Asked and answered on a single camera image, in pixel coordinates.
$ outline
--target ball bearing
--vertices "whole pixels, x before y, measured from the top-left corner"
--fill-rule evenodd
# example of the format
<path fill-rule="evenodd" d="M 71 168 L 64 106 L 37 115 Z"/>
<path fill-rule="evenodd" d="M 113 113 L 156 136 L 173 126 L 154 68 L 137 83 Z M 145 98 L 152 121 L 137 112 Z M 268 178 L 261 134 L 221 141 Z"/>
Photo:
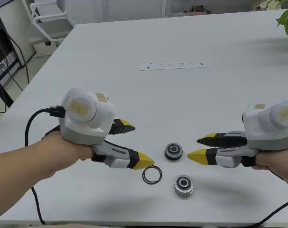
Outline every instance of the ball bearing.
<path fill-rule="evenodd" d="M 187 197 L 193 192 L 194 184 L 189 176 L 179 175 L 174 180 L 173 187 L 179 196 Z"/>
<path fill-rule="evenodd" d="M 166 146 L 165 156 L 169 160 L 178 160 L 183 154 L 182 147 L 177 143 L 170 143 Z"/>

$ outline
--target human hand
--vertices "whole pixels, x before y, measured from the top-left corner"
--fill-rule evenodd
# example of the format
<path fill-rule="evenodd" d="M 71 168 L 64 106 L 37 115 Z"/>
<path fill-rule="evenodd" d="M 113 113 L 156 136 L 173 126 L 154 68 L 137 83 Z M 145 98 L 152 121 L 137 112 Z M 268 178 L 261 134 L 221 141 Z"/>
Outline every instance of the human hand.
<path fill-rule="evenodd" d="M 86 160 L 93 157 L 91 146 L 69 142 L 62 138 L 59 131 L 50 133 L 33 146 L 40 154 L 40 159 L 46 169 L 45 178 L 70 167 L 79 159 Z"/>
<path fill-rule="evenodd" d="M 271 170 L 288 184 L 288 150 L 260 152 L 256 155 L 256 170 Z"/>

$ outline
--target black rubber ring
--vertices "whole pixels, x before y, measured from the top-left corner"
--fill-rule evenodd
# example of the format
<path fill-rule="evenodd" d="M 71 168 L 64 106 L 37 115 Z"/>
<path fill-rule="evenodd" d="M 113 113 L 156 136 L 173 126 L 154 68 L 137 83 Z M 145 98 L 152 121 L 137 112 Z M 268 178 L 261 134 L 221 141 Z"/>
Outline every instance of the black rubber ring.
<path fill-rule="evenodd" d="M 148 180 L 148 179 L 146 178 L 146 176 L 145 176 L 147 169 L 156 169 L 156 170 L 159 172 L 159 178 L 158 178 L 158 180 L 155 180 L 155 181 L 150 181 L 150 180 Z M 161 170 L 158 166 L 156 166 L 156 165 L 151 165 L 151 166 L 149 166 L 149 167 L 147 167 L 147 168 L 144 169 L 143 174 L 142 174 L 142 177 L 143 177 L 143 181 L 144 181 L 145 183 L 147 183 L 147 184 L 151 184 L 151 185 L 152 185 L 152 184 L 157 184 L 157 183 L 159 183 L 160 180 L 162 179 L 162 177 L 163 177 L 163 172 L 162 172 L 162 170 Z"/>

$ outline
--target electrical outlet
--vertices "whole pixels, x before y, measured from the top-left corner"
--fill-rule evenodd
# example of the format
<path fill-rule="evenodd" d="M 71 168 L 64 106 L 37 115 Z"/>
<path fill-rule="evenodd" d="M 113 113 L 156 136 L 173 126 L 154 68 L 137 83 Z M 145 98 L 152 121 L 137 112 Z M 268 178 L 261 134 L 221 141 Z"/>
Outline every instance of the electrical outlet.
<path fill-rule="evenodd" d="M 141 64 L 139 70 L 168 70 L 168 69 L 190 69 L 211 67 L 211 64 L 205 61 L 178 61 Z"/>

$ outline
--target table surface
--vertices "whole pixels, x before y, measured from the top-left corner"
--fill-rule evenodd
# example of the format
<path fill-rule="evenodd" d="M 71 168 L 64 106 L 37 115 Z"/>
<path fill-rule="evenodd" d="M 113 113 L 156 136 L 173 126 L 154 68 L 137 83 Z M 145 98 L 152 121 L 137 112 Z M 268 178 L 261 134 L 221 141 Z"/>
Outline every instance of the table surface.
<path fill-rule="evenodd" d="M 267 171 L 201 166 L 186 157 L 204 146 L 196 139 L 213 132 L 242 130 L 247 104 L 288 100 L 288 37 L 275 19 L 282 11 L 78 25 L 42 67 L 0 121 L 0 152 L 22 147 L 29 117 L 60 104 L 71 87 L 104 91 L 117 118 L 136 131 L 107 140 L 156 161 L 163 179 L 142 180 L 142 171 L 78 162 L 41 181 L 38 193 L 48 222 L 104 225 L 228 225 L 258 222 L 288 201 L 288 185 Z M 206 60 L 211 68 L 139 71 L 142 63 Z M 57 125 L 41 114 L 30 143 Z M 168 161 L 164 148 L 179 143 L 182 158 Z M 181 199 L 177 175 L 195 182 Z M 6 223 L 38 223 L 29 191 L 0 217 Z M 267 225 L 288 225 L 288 208 Z"/>

